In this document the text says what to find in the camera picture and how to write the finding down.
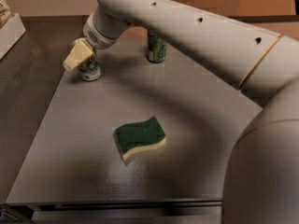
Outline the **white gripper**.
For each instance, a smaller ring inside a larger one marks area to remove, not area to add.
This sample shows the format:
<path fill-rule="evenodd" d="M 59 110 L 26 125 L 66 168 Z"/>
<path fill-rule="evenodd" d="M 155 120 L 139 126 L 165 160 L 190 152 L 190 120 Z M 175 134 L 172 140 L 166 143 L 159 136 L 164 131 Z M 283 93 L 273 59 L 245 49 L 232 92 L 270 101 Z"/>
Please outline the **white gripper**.
<path fill-rule="evenodd" d="M 89 64 L 89 59 L 93 56 L 93 47 L 110 48 L 121 34 L 132 26 L 130 22 L 116 19 L 101 7 L 97 7 L 83 26 L 83 34 L 87 39 L 79 38 L 74 41 L 73 48 L 63 62 L 64 68 L 72 71 L 80 65 Z"/>

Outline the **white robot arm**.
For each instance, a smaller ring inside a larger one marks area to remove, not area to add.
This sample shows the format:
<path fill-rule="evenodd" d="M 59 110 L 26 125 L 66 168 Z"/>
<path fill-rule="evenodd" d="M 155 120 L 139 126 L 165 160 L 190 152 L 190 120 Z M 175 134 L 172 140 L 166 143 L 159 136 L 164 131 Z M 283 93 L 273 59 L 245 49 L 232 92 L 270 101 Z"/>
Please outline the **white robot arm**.
<path fill-rule="evenodd" d="M 171 0 L 97 0 L 64 61 L 142 26 L 262 107 L 230 155 L 221 224 L 299 224 L 299 43 Z"/>

